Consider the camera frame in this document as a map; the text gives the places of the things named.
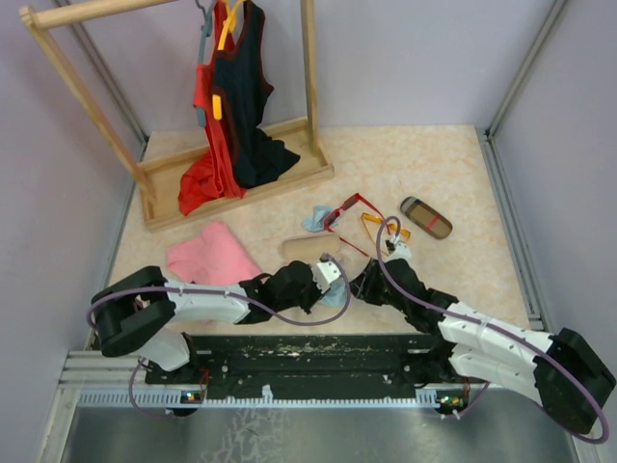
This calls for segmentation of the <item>orange sunglasses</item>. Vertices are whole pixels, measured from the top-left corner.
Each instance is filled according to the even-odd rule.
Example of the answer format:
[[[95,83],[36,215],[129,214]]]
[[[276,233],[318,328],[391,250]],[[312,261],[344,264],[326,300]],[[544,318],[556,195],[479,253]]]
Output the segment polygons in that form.
[[[383,223],[384,220],[380,216],[373,215],[367,212],[363,212],[361,214],[362,228],[373,244],[376,243],[376,232]],[[402,228],[400,230],[400,240],[402,242],[408,242],[410,238],[411,233],[407,229]]]

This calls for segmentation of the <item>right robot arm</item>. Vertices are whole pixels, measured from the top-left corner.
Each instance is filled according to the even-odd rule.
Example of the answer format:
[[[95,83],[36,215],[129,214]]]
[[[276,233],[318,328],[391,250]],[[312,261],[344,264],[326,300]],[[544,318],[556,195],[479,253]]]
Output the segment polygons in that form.
[[[391,306],[419,332],[443,344],[430,359],[444,382],[459,376],[499,385],[533,401],[568,431],[587,435],[616,379],[585,338],[491,318],[455,296],[426,286],[403,259],[373,259],[350,284],[358,300]]]

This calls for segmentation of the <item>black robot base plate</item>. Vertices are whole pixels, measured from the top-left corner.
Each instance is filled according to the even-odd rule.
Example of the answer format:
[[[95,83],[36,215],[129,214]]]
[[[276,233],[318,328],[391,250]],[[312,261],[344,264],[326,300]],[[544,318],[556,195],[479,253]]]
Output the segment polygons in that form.
[[[431,384],[466,389],[449,343],[429,335],[194,336],[178,372],[147,365],[154,386],[187,385],[189,399],[276,400],[412,398]]]

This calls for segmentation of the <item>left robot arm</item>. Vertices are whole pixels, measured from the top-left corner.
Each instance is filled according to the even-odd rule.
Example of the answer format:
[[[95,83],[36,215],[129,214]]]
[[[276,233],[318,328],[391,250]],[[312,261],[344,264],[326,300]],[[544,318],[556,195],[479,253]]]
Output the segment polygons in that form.
[[[312,307],[341,277],[331,260],[294,260],[275,274],[261,274],[230,286],[204,286],[168,280],[147,266],[93,297],[87,320],[105,357],[136,354],[177,381],[194,380],[201,370],[189,337],[169,329],[188,321],[258,324],[282,312]]]

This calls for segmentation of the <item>light blue cleaning cloth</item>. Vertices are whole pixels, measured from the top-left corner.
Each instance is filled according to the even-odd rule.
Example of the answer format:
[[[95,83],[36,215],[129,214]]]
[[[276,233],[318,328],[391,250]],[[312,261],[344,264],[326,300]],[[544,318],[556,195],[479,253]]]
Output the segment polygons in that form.
[[[342,280],[333,282],[330,289],[320,298],[319,303],[327,307],[341,307],[345,304],[347,290]]]

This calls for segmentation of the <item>pink shirt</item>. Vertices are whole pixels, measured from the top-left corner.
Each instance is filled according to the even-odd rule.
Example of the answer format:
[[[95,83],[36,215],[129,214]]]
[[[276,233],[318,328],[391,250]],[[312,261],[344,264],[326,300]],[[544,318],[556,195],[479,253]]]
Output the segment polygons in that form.
[[[207,286],[233,285],[261,274],[235,234],[220,221],[171,246],[167,265],[182,282]]]

